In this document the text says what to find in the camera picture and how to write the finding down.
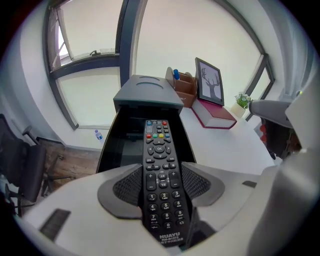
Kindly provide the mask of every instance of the book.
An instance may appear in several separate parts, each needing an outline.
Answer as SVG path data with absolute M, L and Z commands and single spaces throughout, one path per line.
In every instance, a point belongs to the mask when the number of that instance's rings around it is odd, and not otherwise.
M 237 120 L 223 106 L 196 98 L 192 110 L 204 128 L 230 129 Z

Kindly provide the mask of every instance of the picture frame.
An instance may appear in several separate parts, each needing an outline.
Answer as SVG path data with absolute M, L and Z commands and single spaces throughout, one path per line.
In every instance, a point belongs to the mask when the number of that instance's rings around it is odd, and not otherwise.
M 197 57 L 195 67 L 198 99 L 224 106 L 224 89 L 220 69 Z

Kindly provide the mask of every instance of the black remote control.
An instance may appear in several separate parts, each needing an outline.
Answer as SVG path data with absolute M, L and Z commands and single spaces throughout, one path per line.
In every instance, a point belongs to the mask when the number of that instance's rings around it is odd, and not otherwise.
M 189 213 L 167 120 L 146 120 L 143 144 L 143 224 L 165 247 L 186 242 Z

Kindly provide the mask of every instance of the floor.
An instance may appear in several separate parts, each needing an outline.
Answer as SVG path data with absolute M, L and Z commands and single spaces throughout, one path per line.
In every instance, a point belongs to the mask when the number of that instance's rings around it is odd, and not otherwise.
M 54 167 L 54 175 L 57 176 L 73 176 L 76 179 L 92 175 L 96 173 L 101 152 L 80 150 L 65 147 L 60 143 L 55 143 L 41 139 L 40 144 L 46 148 L 45 169 L 47 170 L 51 165 L 55 153 L 63 156 L 63 160 L 58 159 Z M 55 180 L 53 189 L 57 190 L 64 184 L 72 181 L 72 179 Z M 44 198 L 41 196 L 41 191 L 36 200 L 36 204 L 41 202 Z M 21 205 L 29 205 L 30 202 L 24 200 Z M 31 207 L 22 208 L 22 215 L 24 215 Z

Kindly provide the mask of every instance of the chair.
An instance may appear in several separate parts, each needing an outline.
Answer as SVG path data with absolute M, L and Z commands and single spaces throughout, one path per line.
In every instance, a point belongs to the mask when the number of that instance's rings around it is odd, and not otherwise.
M 0 174 L 2 174 L 10 184 L 18 187 L 18 193 L 9 190 L 5 185 L 5 198 L 10 205 L 18 209 L 21 216 L 22 207 L 33 206 L 34 204 L 21 206 L 22 199 L 35 203 L 41 189 L 41 195 L 46 196 L 53 191 L 53 181 L 61 179 L 74 179 L 72 176 L 53 176 L 54 168 L 61 155 L 56 154 L 51 166 L 45 173 L 46 148 L 31 135 L 31 126 L 28 126 L 23 135 L 28 135 L 36 145 L 29 145 L 22 139 L 17 138 L 11 131 L 6 118 L 0 114 Z M 11 198 L 17 198 L 17 206 Z

